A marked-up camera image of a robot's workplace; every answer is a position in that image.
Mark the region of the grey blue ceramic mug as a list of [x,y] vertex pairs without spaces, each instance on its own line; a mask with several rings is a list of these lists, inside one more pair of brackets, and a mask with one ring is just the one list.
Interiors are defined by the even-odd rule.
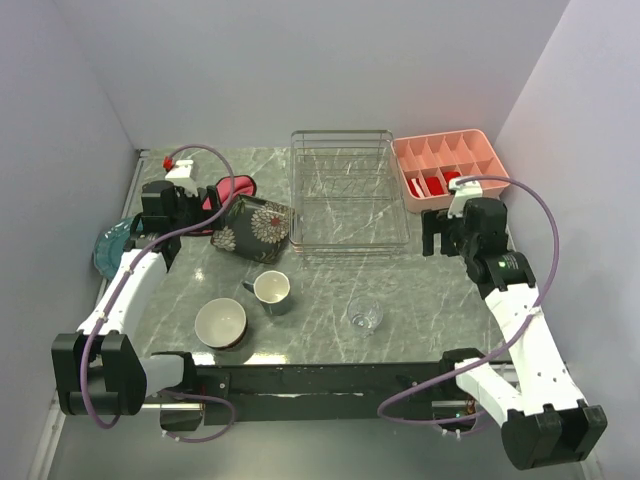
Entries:
[[265,271],[254,281],[243,281],[242,286],[256,297],[270,316],[284,315],[292,308],[290,280],[282,272]]

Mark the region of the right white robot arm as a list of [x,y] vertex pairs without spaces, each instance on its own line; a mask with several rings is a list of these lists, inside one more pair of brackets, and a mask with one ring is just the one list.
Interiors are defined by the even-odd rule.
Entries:
[[512,386],[488,362],[447,352],[438,374],[450,398],[470,394],[499,425],[504,450],[519,470],[585,460],[607,427],[572,380],[538,304],[540,290],[526,257],[509,246],[507,208],[473,198],[458,214],[421,214],[423,253],[459,256],[504,336],[518,377]]

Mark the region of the clear faceted glass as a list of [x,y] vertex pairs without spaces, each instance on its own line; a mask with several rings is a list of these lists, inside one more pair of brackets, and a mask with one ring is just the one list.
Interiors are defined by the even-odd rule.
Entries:
[[347,318],[355,332],[360,335],[372,335],[383,319],[383,310],[379,302],[371,296],[352,298],[347,306]]

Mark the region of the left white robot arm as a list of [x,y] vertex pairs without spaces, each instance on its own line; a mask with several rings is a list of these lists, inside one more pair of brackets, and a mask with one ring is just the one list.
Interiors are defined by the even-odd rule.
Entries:
[[75,332],[53,341],[56,391],[64,414],[88,415],[109,429],[120,417],[137,414],[153,394],[166,391],[179,402],[197,395],[200,378],[190,353],[164,351],[142,358],[131,337],[177,257],[182,235],[209,233],[221,225],[236,183],[228,177],[195,196],[168,180],[144,186],[143,209],[127,228],[120,265],[107,291]]

